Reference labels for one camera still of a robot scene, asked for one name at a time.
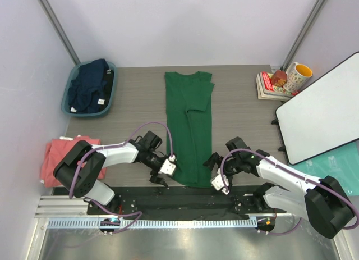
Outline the green t shirt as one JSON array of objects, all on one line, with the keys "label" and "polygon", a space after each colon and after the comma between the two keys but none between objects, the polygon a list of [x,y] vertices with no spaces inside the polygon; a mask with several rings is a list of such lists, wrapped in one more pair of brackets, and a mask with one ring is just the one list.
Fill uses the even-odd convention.
[{"label": "green t shirt", "polygon": [[211,171],[204,163],[212,155],[212,74],[166,72],[167,126],[171,132],[177,168],[172,178],[196,188],[211,187]]}]

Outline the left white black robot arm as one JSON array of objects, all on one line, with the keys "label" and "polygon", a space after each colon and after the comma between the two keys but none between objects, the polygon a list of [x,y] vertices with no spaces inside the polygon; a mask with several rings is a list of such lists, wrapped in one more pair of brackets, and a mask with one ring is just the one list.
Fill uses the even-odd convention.
[{"label": "left white black robot arm", "polygon": [[152,183],[168,186],[158,175],[173,175],[176,156],[157,155],[157,148],[161,144],[162,139],[152,131],[135,140],[114,145],[91,145],[81,140],[55,167],[53,176],[69,191],[69,195],[89,199],[92,205],[99,203],[106,214],[112,215],[119,212],[121,197],[109,185],[98,180],[101,170],[123,163],[143,163],[151,169]]}]

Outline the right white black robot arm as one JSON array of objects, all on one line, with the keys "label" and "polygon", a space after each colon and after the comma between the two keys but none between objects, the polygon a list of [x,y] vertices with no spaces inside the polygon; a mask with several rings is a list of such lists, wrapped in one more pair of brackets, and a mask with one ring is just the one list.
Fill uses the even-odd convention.
[{"label": "right white black robot arm", "polygon": [[253,151],[242,138],[226,143],[229,153],[222,157],[213,153],[204,166],[217,174],[212,187],[227,195],[232,188],[232,177],[241,172],[267,180],[253,193],[253,204],[259,212],[280,209],[306,220],[322,236],[332,239],[341,230],[358,227],[350,221],[358,218],[339,181],[332,176],[319,178],[304,174],[285,165],[263,150]]}]

